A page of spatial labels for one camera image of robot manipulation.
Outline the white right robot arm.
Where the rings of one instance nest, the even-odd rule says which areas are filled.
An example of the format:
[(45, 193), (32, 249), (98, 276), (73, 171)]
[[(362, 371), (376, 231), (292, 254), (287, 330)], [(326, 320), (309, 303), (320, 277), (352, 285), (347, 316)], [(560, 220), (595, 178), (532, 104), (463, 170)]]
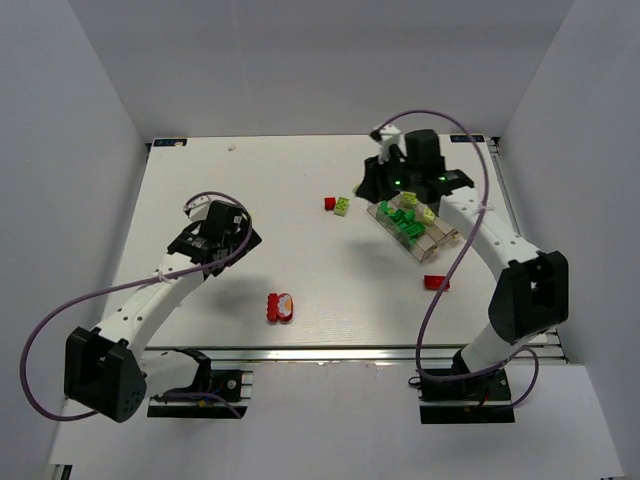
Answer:
[(491, 271), (496, 286), (488, 325), (454, 356), (451, 381), (466, 381), (502, 368), (533, 337), (568, 319), (569, 264), (525, 240), (488, 205), (489, 189), (476, 188), (460, 169), (450, 169), (432, 130), (401, 133), (393, 126), (370, 134), (379, 152), (364, 162), (355, 191), (371, 203), (409, 192), (465, 240)]

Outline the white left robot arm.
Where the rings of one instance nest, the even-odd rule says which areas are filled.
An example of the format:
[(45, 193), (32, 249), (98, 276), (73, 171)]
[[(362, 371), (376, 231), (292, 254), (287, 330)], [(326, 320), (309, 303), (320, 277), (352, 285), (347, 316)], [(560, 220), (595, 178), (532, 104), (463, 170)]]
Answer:
[(226, 401), (210, 359), (200, 351), (145, 353), (191, 293), (261, 242), (250, 215), (236, 203), (200, 197), (186, 213), (189, 224), (168, 245), (153, 276), (95, 327), (78, 327), (66, 340), (65, 395), (118, 423), (131, 418), (147, 398)]

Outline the lime small lego brick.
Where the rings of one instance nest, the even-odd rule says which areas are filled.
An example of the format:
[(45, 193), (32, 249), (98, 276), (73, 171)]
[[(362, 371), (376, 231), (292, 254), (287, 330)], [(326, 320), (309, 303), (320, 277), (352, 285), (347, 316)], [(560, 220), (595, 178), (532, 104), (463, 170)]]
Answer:
[(424, 210), (422, 213), (422, 217), (421, 220), (426, 223), (426, 224), (431, 224), (435, 221), (436, 219), (436, 214), (434, 212), (432, 212), (431, 210)]

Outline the small red lego brick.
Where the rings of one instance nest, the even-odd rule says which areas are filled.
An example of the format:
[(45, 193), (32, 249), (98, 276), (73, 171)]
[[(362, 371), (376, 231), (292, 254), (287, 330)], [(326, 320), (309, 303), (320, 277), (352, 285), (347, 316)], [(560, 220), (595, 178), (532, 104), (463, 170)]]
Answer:
[(336, 199), (334, 197), (326, 197), (324, 199), (324, 208), (327, 211), (332, 211), (335, 208)]

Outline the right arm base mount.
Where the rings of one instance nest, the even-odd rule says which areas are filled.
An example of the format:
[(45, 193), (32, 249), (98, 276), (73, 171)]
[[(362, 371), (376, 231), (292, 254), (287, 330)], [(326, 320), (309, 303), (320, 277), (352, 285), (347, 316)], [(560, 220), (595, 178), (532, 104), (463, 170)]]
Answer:
[(515, 422), (511, 390), (504, 370), (459, 382), (434, 382), (414, 375), (407, 383), (418, 391), (423, 425)]

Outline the green sloped lego brick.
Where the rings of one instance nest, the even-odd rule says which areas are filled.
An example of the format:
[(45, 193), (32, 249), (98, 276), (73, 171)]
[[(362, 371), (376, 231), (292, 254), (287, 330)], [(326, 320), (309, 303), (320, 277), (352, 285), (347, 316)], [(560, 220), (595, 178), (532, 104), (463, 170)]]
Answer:
[(394, 213), (394, 209), (387, 201), (382, 201), (378, 204), (377, 213), (389, 216)]

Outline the green long lego brick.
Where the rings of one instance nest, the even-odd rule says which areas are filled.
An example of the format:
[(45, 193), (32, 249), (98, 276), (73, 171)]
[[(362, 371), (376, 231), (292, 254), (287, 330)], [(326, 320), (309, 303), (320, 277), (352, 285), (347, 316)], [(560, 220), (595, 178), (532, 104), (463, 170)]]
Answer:
[(405, 246), (413, 246), (426, 232), (426, 227), (416, 219), (413, 211), (397, 209), (388, 219), (392, 232)]

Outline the lime 2x2 lego brick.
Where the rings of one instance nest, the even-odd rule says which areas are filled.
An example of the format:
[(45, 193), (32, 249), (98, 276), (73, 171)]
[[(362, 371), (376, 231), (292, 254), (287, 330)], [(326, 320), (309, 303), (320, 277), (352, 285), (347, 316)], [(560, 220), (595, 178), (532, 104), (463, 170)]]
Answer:
[(346, 197), (338, 197), (333, 209), (335, 215), (344, 217), (349, 209), (350, 200)]

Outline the red flower lego block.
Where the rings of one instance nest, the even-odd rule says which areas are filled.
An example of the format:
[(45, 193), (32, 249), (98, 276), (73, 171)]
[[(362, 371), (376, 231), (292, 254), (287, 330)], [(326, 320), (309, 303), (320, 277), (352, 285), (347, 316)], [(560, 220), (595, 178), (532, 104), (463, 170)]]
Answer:
[(294, 302), (289, 293), (270, 293), (267, 296), (266, 319), (269, 323), (288, 323), (293, 316)]

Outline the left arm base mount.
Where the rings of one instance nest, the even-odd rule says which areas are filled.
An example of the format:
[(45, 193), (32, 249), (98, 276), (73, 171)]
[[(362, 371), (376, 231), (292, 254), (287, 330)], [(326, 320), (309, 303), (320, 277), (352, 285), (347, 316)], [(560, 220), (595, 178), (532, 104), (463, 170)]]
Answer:
[(216, 364), (196, 349), (148, 353), (140, 368), (150, 418), (239, 420), (251, 399), (252, 371), (238, 364)]

